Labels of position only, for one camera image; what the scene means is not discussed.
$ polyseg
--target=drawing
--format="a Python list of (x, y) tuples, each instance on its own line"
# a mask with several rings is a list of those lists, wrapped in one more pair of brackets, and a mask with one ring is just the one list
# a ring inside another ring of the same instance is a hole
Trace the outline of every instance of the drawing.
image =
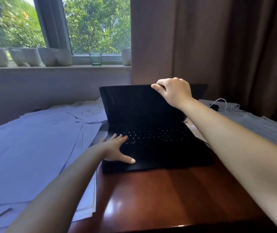
[(103, 113), (103, 111), (99, 107), (98, 109), (89, 109), (89, 110), (83, 111), (81, 114), (85, 116), (92, 116), (92, 115), (101, 114), (101, 113)]

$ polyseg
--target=window pane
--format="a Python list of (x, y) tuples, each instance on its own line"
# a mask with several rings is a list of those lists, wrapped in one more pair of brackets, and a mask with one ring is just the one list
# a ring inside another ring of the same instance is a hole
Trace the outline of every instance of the window pane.
[(33, 0), (0, 0), (0, 47), (45, 45)]
[(131, 41), (130, 0), (63, 0), (74, 54), (121, 54)]

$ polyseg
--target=laptop screen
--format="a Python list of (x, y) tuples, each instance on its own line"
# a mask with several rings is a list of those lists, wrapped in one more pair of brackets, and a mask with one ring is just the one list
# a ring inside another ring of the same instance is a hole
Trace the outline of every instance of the laptop screen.
[[(206, 84), (192, 85), (193, 97), (199, 99), (206, 88)], [(186, 118), (150, 85), (103, 86), (100, 93), (109, 125), (172, 123)]]

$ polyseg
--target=table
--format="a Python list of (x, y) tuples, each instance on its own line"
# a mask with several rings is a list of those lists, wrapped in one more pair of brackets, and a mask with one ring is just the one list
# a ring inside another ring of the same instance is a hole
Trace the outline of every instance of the table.
[[(186, 124), (200, 137), (189, 121)], [(204, 167), (113, 175), (103, 175), (99, 167), (96, 212), (91, 218), (72, 223), (69, 232), (112, 233), (185, 226), (202, 226), (209, 232), (215, 232), (215, 228), (237, 232), (245, 224), (254, 228), (257, 223), (266, 232), (277, 232), (218, 157), (210, 153), (214, 164)]]

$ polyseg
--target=black laptop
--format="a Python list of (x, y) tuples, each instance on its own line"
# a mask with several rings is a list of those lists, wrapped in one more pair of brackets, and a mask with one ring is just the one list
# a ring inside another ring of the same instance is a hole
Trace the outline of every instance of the black laptop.
[[(199, 99), (206, 84), (191, 85)], [(135, 164), (103, 161), (103, 173), (141, 171), (157, 168), (188, 168), (213, 163), (200, 142), (183, 123), (186, 116), (170, 106), (150, 85), (100, 87), (109, 130), (128, 136), (120, 151), (133, 157)]]

